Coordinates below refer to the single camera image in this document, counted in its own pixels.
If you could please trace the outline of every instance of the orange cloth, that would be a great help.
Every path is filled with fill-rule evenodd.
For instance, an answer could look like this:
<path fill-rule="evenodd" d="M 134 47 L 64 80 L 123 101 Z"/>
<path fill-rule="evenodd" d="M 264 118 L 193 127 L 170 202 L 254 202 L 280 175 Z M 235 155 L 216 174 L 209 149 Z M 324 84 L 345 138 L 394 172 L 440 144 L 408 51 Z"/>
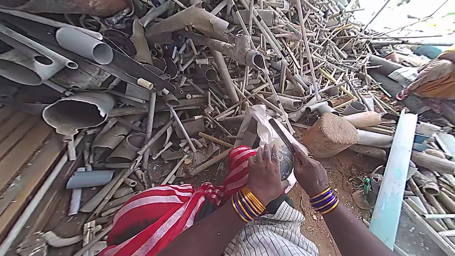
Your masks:
<path fill-rule="evenodd" d="M 455 64 L 435 59 L 419 68 L 417 79 L 408 89 L 422 97 L 455 99 Z"/>

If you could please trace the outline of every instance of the hand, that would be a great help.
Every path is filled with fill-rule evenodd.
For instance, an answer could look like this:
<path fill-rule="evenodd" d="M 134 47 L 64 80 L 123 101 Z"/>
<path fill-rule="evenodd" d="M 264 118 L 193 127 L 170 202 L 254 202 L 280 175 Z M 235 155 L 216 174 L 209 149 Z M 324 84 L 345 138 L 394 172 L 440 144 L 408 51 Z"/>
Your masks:
<path fill-rule="evenodd" d="M 309 158 L 298 145 L 294 147 L 294 175 L 298 183 L 307 192 L 309 197 L 313 197 L 329 187 L 327 172 L 322 165 Z"/>
<path fill-rule="evenodd" d="M 272 148 L 265 144 L 264 150 L 259 147 L 255 156 L 248 158 L 248 182 L 247 186 L 256 198 L 266 206 L 273 199 L 279 197 L 281 192 L 288 185 L 287 181 L 282 182 L 280 178 L 280 160 L 276 146 Z"/>

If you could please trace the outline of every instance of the green object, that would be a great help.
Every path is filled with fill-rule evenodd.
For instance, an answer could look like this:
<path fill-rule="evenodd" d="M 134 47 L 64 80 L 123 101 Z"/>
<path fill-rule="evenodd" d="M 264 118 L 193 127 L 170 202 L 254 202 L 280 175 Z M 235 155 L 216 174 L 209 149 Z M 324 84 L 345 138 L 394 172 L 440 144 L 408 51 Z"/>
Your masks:
<path fill-rule="evenodd" d="M 365 178 L 364 180 L 364 195 L 365 197 L 367 196 L 367 194 L 372 191 L 371 190 L 371 181 L 369 178 Z"/>

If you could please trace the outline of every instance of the wooden plank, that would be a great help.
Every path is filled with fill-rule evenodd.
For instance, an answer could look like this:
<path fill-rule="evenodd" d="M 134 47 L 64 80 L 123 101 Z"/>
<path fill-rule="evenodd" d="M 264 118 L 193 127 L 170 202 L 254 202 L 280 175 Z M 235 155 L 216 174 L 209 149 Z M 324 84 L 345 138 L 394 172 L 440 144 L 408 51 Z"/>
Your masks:
<path fill-rule="evenodd" d="M 5 234 L 14 224 L 31 199 L 31 195 L 39 189 L 51 166 L 62 155 L 63 148 L 61 136 L 52 135 L 30 161 L 30 165 L 21 174 L 20 179 L 15 182 L 15 187 L 3 195 L 3 199 L 9 199 L 9 202 L 0 203 L 0 205 L 6 204 L 6 209 L 0 215 L 0 234 Z"/>
<path fill-rule="evenodd" d="M 39 147 L 52 127 L 40 121 L 33 127 L 22 140 L 0 161 L 0 188 L 3 188 L 15 173 Z"/>
<path fill-rule="evenodd" d="M 0 123 L 0 141 L 3 141 L 9 134 L 23 122 L 26 118 L 32 115 L 24 112 L 15 112 L 8 119 Z"/>
<path fill-rule="evenodd" d="M 31 116 L 21 123 L 14 131 L 0 143 L 0 159 L 2 159 L 13 147 L 22 139 L 34 124 L 39 121 L 40 117 Z"/>
<path fill-rule="evenodd" d="M 0 122 L 6 120 L 14 111 L 9 107 L 0 108 Z"/>

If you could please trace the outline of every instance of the woman's left hand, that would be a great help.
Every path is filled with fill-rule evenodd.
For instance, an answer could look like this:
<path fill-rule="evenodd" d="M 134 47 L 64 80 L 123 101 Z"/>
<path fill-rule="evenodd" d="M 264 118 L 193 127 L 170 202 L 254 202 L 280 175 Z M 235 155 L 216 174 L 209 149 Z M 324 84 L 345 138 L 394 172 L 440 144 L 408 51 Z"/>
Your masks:
<path fill-rule="evenodd" d="M 273 199 L 279 197 L 286 188 L 288 182 L 281 181 L 280 160 L 278 148 L 265 144 L 264 149 L 259 147 L 258 153 L 248 158 L 248 182 L 247 186 L 256 198 L 265 206 Z"/>

